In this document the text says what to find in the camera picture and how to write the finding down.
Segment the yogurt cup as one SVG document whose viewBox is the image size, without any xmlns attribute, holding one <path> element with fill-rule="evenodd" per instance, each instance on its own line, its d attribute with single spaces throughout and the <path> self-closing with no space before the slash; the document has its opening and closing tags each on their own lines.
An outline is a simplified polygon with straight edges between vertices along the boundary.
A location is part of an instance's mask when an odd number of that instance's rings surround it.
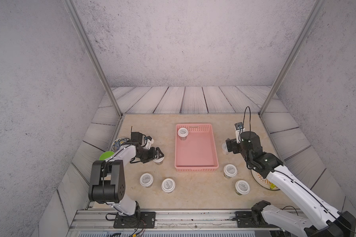
<svg viewBox="0 0 356 237">
<path fill-rule="evenodd" d="M 230 179 L 237 175 L 238 171 L 236 166 L 232 164 L 227 164 L 223 168 L 223 175 L 225 178 Z"/>
<path fill-rule="evenodd" d="M 165 193 L 171 193 L 174 191 L 176 183 L 172 178 L 166 178 L 161 184 L 161 188 Z"/>
<path fill-rule="evenodd" d="M 164 161 L 164 157 L 153 160 L 156 165 L 161 165 Z"/>
<path fill-rule="evenodd" d="M 144 173 L 139 179 L 140 184 L 146 188 L 150 188 L 153 184 L 153 181 L 154 178 L 150 173 Z"/>
<path fill-rule="evenodd" d="M 229 154 L 229 151 L 228 151 L 228 148 L 227 148 L 227 144 L 226 144 L 226 143 L 223 143 L 223 144 L 222 144 L 222 153 L 223 153 L 224 155 Z"/>
<path fill-rule="evenodd" d="M 238 195 L 246 195 L 250 192 L 250 186 L 245 180 L 238 180 L 235 184 L 235 192 Z"/>
<path fill-rule="evenodd" d="M 182 127 L 182 128 L 180 128 L 180 129 L 178 130 L 177 134 L 178 134 L 179 138 L 180 138 L 182 141 L 184 141 L 184 140 L 186 140 L 186 138 L 188 137 L 189 131 L 188 131 L 187 128 Z"/>
</svg>

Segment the pink perforated plastic basket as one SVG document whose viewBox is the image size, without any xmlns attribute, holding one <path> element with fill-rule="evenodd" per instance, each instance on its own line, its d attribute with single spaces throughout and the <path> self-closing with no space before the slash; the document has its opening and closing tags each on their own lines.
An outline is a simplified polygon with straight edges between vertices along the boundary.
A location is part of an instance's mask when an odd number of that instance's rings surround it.
<svg viewBox="0 0 356 237">
<path fill-rule="evenodd" d="M 186 140 L 177 132 L 188 129 Z M 175 168 L 178 172 L 211 172 L 219 167 L 213 127 L 210 123 L 178 123 L 176 125 Z"/>
</svg>

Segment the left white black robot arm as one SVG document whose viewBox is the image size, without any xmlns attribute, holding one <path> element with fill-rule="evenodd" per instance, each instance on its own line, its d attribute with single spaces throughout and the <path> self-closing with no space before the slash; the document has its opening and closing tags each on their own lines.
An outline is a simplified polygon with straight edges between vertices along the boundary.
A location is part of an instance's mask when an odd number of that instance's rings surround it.
<svg viewBox="0 0 356 237">
<path fill-rule="evenodd" d="M 138 203 L 126 195 L 124 167 L 127 164 L 145 164 L 164 158 L 160 148 L 152 147 L 153 142 L 150 136 L 131 132 L 130 140 L 120 145 L 116 152 L 95 161 L 89 182 L 89 200 L 106 204 L 122 216 L 139 216 Z"/>
</svg>

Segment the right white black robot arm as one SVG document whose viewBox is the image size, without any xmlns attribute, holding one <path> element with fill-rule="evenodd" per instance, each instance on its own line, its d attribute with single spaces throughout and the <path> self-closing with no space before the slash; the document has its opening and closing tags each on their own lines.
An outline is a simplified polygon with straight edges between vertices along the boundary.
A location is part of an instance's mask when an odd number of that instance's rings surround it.
<svg viewBox="0 0 356 237">
<path fill-rule="evenodd" d="M 299 181 L 279 158 L 264 152 L 260 137 L 255 132 L 241 130 L 236 138 L 225 142 L 229 152 L 241 154 L 249 170 L 276 185 L 306 216 L 302 218 L 262 200 L 251 208 L 253 224 L 258 227 L 273 225 L 298 237 L 356 236 L 356 218 L 350 212 L 340 212 L 322 200 Z"/>
</svg>

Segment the blue yellow patterned bowl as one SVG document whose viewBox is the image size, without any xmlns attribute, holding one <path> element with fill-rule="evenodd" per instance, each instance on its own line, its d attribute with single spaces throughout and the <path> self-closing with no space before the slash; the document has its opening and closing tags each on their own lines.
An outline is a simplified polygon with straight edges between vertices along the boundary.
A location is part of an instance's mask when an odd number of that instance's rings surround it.
<svg viewBox="0 0 356 237">
<path fill-rule="evenodd" d="M 126 138 L 126 137 L 119 137 L 119 138 L 115 139 L 112 142 L 111 151 L 113 151 L 113 152 L 118 151 L 124 143 L 129 142 L 129 141 L 130 141 L 130 139 Z"/>
</svg>

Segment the green plastic cup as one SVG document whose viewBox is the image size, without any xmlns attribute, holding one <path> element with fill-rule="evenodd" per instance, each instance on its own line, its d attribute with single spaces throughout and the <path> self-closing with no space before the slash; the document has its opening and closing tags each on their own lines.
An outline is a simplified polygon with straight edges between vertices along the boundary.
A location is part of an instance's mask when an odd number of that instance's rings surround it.
<svg viewBox="0 0 356 237">
<path fill-rule="evenodd" d="M 105 160 L 110 159 L 111 157 L 113 157 L 113 155 L 114 155 L 114 152 L 112 152 L 112 151 L 104 152 L 103 154 L 100 155 L 99 160 L 100 161 L 105 161 Z"/>
</svg>

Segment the orange patterned plate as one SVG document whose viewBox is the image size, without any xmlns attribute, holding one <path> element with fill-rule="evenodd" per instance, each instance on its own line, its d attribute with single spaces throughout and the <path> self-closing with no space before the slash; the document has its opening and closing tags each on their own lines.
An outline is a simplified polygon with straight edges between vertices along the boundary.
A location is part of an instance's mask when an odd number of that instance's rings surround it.
<svg viewBox="0 0 356 237">
<path fill-rule="evenodd" d="M 271 190 L 270 189 L 270 185 L 271 182 L 266 179 L 263 178 L 263 176 L 257 172 L 255 172 L 254 170 L 251 171 L 252 177 L 254 178 L 254 180 L 263 188 L 270 190 L 270 191 L 279 191 L 280 189 L 278 188 L 277 190 Z"/>
</svg>

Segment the yellow banana bunch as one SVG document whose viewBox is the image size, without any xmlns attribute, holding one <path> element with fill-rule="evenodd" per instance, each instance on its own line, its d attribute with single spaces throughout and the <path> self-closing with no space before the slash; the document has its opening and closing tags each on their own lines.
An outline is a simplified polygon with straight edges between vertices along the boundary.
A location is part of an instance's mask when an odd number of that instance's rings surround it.
<svg viewBox="0 0 356 237">
<path fill-rule="evenodd" d="M 271 183 L 270 189 L 271 189 L 271 190 L 277 190 L 278 187 L 277 187 L 275 184 Z"/>
</svg>

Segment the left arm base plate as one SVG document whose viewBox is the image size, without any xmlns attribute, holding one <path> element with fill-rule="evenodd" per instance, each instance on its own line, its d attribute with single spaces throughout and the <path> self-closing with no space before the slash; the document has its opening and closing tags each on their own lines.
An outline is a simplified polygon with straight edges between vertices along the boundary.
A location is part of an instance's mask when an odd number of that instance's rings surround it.
<svg viewBox="0 0 356 237">
<path fill-rule="evenodd" d="M 117 214 L 114 219 L 114 229 L 153 229 L 155 227 L 156 212 L 140 212 L 132 216 Z"/>
</svg>

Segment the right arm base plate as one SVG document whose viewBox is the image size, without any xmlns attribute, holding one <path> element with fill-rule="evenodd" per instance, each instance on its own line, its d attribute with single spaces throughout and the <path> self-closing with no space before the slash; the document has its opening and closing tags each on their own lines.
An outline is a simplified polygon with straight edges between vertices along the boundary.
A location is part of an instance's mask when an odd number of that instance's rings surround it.
<svg viewBox="0 0 356 237">
<path fill-rule="evenodd" d="M 237 222 L 238 228 L 277 228 L 268 224 L 261 214 L 253 211 L 237 211 L 232 221 Z"/>
</svg>

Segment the aluminium front rail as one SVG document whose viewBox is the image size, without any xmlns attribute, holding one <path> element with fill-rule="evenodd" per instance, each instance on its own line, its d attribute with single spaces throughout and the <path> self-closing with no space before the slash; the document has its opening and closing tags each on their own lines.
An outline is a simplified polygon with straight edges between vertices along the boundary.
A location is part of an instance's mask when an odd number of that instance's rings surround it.
<svg viewBox="0 0 356 237">
<path fill-rule="evenodd" d="M 69 237 L 294 237 L 281 228 L 238 228 L 232 221 L 244 210 L 146 210 L 156 212 L 153 229 L 114 229 L 115 213 L 98 209 L 78 211 L 68 231 Z M 305 218 L 300 211 L 289 213 Z"/>
</svg>

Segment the left aluminium frame post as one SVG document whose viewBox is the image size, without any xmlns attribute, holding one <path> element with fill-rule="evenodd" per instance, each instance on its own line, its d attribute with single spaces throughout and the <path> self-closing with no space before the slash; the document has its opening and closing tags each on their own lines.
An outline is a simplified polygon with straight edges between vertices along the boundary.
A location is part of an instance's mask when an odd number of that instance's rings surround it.
<svg viewBox="0 0 356 237">
<path fill-rule="evenodd" d="M 81 22 L 81 19 L 78 15 L 78 12 L 74 6 L 74 3 L 72 0 L 63 0 L 62 1 L 66 7 L 66 10 L 70 16 L 70 19 L 74 25 L 74 28 L 76 29 L 78 36 L 86 50 L 86 53 L 98 75 L 98 78 L 109 98 L 109 101 L 111 102 L 112 106 L 115 109 L 115 112 L 117 114 L 117 116 L 122 117 L 123 113 L 121 112 L 121 109 L 119 108 L 119 105 L 115 99 L 115 96 L 113 95 L 113 92 L 109 86 L 109 83 L 106 79 L 105 73 L 100 65 L 100 62 L 95 54 L 95 51 L 93 49 L 93 46 L 88 38 L 88 35 L 84 29 L 84 26 Z"/>
</svg>

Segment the aluminium frame post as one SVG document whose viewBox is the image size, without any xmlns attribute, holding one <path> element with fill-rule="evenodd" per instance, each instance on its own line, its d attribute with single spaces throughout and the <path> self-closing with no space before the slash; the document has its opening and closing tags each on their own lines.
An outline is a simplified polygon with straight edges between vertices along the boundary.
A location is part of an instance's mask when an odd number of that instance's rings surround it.
<svg viewBox="0 0 356 237">
<path fill-rule="evenodd" d="M 62 1 L 66 7 L 66 10 L 70 16 L 70 19 L 74 25 L 74 28 L 76 29 L 78 36 L 86 50 L 86 53 L 98 75 L 98 78 L 109 98 L 109 101 L 111 102 L 112 106 L 115 109 L 115 112 L 117 114 L 117 116 L 122 117 L 123 113 L 121 112 L 121 109 L 119 108 L 119 105 L 115 99 L 115 96 L 113 95 L 113 92 L 109 86 L 109 83 L 106 79 L 105 73 L 100 65 L 100 62 L 95 54 L 95 51 L 93 49 L 93 46 L 88 38 L 88 35 L 84 29 L 84 26 L 81 22 L 81 19 L 78 15 L 78 12 L 74 6 L 74 3 L 72 0 L 63 0 Z"/>
<path fill-rule="evenodd" d="M 325 5 L 325 0 L 317 0 L 314 3 L 314 6 L 312 10 L 310 11 L 310 14 L 305 21 L 302 29 L 300 30 L 293 47 L 291 48 L 281 70 L 279 71 L 278 76 L 276 77 L 271 90 L 269 91 L 266 100 L 264 101 L 260 111 L 259 111 L 259 117 L 262 117 L 263 114 L 267 111 L 271 101 L 273 100 L 274 95 L 277 93 L 278 89 L 282 85 L 287 73 L 289 72 L 290 67 L 294 63 L 298 53 L 300 52 L 300 49 L 303 45 L 303 43 L 306 41 L 308 35 L 310 34 L 312 27 L 314 26 L 317 18 L 321 14 L 322 9 L 324 8 Z"/>
</svg>

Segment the right aluminium frame post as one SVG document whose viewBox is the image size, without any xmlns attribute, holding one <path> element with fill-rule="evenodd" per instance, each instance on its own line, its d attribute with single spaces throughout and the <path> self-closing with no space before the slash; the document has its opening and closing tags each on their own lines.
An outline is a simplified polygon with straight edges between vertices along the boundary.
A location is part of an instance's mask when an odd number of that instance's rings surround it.
<svg viewBox="0 0 356 237">
<path fill-rule="evenodd" d="M 263 114 L 267 111 L 271 101 L 273 100 L 274 95 L 277 93 L 278 89 L 282 85 L 287 73 L 289 72 L 290 67 L 294 63 L 298 53 L 300 52 L 300 49 L 303 45 L 303 43 L 306 41 L 308 35 L 310 34 L 312 27 L 314 26 L 317 18 L 321 14 L 322 9 L 324 8 L 325 5 L 325 0 L 317 0 L 314 3 L 314 6 L 312 10 L 310 11 L 310 14 L 305 21 L 302 29 L 300 30 L 293 47 L 291 48 L 281 70 L 279 71 L 278 76 L 276 77 L 271 90 L 269 91 L 266 100 L 264 101 L 260 111 L 259 111 L 259 117 L 262 117 Z"/>
</svg>

